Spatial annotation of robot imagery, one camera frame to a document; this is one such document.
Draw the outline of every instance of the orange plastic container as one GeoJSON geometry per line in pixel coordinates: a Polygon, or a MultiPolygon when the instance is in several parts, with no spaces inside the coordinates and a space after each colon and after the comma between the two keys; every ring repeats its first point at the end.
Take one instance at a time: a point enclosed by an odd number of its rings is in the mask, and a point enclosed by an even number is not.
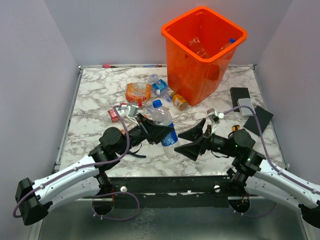
{"type": "Polygon", "coordinates": [[[165,24],[168,85],[191,106],[201,103],[219,86],[236,48],[246,40],[246,30],[208,7],[200,6],[165,24]],[[208,59],[191,50],[198,38],[208,59]],[[236,41],[221,50],[229,40],[236,41]]]}

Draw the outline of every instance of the blue bottle cap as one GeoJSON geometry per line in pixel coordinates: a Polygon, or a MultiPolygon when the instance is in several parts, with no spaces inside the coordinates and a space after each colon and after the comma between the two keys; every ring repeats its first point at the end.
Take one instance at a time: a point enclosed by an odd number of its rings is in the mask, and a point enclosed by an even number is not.
{"type": "Polygon", "coordinates": [[[158,99],[158,100],[153,101],[152,105],[154,108],[159,108],[162,106],[162,102],[161,102],[161,100],[158,99]]]}

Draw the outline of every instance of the white marble surface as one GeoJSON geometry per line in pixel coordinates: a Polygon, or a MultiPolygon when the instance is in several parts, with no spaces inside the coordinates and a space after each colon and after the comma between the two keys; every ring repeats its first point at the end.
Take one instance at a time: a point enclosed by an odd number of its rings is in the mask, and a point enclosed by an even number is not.
{"type": "MultiPolygon", "coordinates": [[[[65,143],[60,169],[75,163],[87,155],[96,145],[103,132],[111,126],[122,129],[121,123],[110,123],[107,111],[112,106],[126,101],[125,89],[127,83],[146,82],[150,74],[158,74],[167,81],[167,69],[161,68],[85,68],[79,86],[72,119],[65,143]]],[[[254,72],[251,67],[230,67],[226,71],[216,92],[202,103],[179,111],[172,103],[162,101],[173,117],[177,133],[181,133],[194,126],[210,108],[224,112],[232,107],[230,88],[246,87],[249,89],[251,101],[254,106],[264,106],[254,72]]],[[[247,118],[239,112],[232,112],[221,121],[216,134],[227,137],[233,125],[245,124],[247,118]]],[[[254,149],[264,154],[258,136],[251,134],[257,141],[254,149]]],[[[269,125],[263,137],[273,161],[284,166],[280,150],[272,129],[269,125]]],[[[181,144],[188,141],[180,139],[181,144]]],[[[216,158],[209,151],[192,161],[178,154],[176,158],[168,159],[162,146],[149,145],[143,142],[139,154],[147,155],[146,159],[126,156],[119,164],[107,172],[109,177],[163,177],[163,176],[207,176],[225,175],[233,161],[232,158],[216,158]]]]}

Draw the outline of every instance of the small white object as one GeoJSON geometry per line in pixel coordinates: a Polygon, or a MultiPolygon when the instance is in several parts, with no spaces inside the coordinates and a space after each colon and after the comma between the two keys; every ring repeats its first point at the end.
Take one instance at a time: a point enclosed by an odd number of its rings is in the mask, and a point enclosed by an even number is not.
{"type": "Polygon", "coordinates": [[[225,115],[223,114],[223,112],[218,112],[217,113],[218,118],[223,119],[225,117],[225,115]]]}
{"type": "Polygon", "coordinates": [[[128,191],[128,188],[126,186],[122,186],[120,188],[120,192],[127,192],[128,191]]]}
{"type": "Polygon", "coordinates": [[[127,107],[128,107],[127,104],[125,104],[125,103],[122,103],[122,104],[121,104],[121,110],[125,110],[125,109],[127,109],[127,107]]]}
{"type": "Polygon", "coordinates": [[[213,190],[216,192],[216,193],[219,193],[220,192],[220,186],[219,185],[215,185],[214,187],[213,187],[213,190]]]}

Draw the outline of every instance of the bottle label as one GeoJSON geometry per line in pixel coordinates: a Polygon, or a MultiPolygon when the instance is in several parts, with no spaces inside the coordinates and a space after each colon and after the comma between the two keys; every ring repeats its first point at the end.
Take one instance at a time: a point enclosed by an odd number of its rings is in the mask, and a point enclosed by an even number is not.
{"type": "Polygon", "coordinates": [[[180,107],[181,102],[180,102],[179,98],[176,98],[176,99],[175,99],[174,105],[176,105],[178,108],[180,107]]]}
{"type": "Polygon", "coordinates": [[[167,146],[170,146],[172,144],[175,144],[176,142],[178,141],[178,137],[177,137],[177,134],[176,134],[176,131],[173,130],[171,133],[169,133],[162,141],[161,141],[161,144],[162,146],[164,147],[167,147],[167,146]]]}
{"type": "Polygon", "coordinates": [[[152,84],[153,92],[156,95],[160,95],[160,93],[168,87],[165,81],[160,79],[158,82],[152,84]]]}

